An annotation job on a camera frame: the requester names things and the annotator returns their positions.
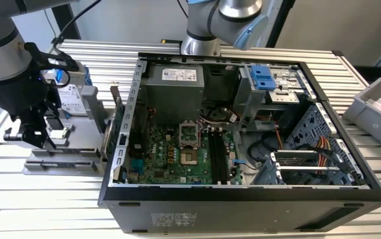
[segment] blue plastic clip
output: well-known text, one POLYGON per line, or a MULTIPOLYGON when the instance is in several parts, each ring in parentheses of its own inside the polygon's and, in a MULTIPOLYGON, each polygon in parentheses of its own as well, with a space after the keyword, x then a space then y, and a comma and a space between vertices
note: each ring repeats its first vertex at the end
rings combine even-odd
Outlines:
POLYGON ((252 77, 259 90, 273 91, 276 89, 276 82, 269 67, 252 66, 252 77))

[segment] gray plastic bin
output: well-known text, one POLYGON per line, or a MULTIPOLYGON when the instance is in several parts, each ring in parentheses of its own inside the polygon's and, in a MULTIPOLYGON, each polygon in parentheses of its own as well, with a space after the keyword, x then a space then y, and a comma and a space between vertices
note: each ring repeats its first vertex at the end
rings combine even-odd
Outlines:
POLYGON ((381 79, 355 96, 355 102, 344 113, 344 117, 381 142, 381 111, 372 105, 372 101, 380 98, 381 79))

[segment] wire bundle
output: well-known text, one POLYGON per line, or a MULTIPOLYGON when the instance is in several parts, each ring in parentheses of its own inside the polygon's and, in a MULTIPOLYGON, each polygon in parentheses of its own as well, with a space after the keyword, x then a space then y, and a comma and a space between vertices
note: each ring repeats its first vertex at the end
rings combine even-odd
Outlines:
MULTIPOLYGON (((323 149, 331 150, 330 140, 323 135, 320 136, 316 148, 323 148, 323 149)), ((319 166, 320 167, 326 167, 327 166, 327 161, 328 161, 328 158, 324 155, 319 154, 319 166)))

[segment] motherboard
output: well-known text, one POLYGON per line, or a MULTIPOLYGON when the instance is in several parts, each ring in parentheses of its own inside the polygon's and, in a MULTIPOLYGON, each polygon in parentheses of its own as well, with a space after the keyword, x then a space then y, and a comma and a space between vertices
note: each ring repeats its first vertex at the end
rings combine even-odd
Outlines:
POLYGON ((148 145, 145 158, 132 160, 130 183, 243 185, 232 131, 193 122, 153 127, 148 145))

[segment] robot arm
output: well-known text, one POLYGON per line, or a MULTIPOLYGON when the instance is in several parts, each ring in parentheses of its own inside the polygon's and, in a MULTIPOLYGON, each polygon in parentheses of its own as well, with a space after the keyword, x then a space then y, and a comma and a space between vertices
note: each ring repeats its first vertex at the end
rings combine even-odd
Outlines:
POLYGON ((220 39, 241 50, 256 46, 268 16, 263 0, 189 0, 184 55, 220 55, 220 39))
POLYGON ((46 82, 41 71, 53 68, 77 71, 78 65, 68 54, 42 53, 34 43, 25 43, 12 17, 69 2, 72 0, 0 0, 0 108, 14 121, 5 138, 40 148, 56 148, 46 121, 53 128, 64 128, 58 117, 58 86, 46 82), (64 65, 50 64, 49 58, 62 61, 64 65))
MULTIPOLYGON (((62 51, 52 55, 42 53, 34 43, 25 43, 12 17, 73 1, 78 0, 0 0, 0 108, 14 121, 5 139, 48 149, 56 148, 56 144, 46 122, 53 129, 64 129, 57 90, 62 86, 49 83, 41 71, 78 71, 80 67, 62 51), (52 64, 50 58, 61 64, 52 64)), ((183 54, 220 55, 220 39, 240 49, 249 49, 260 39, 268 19, 260 14, 261 2, 189 0, 188 38, 183 54)))

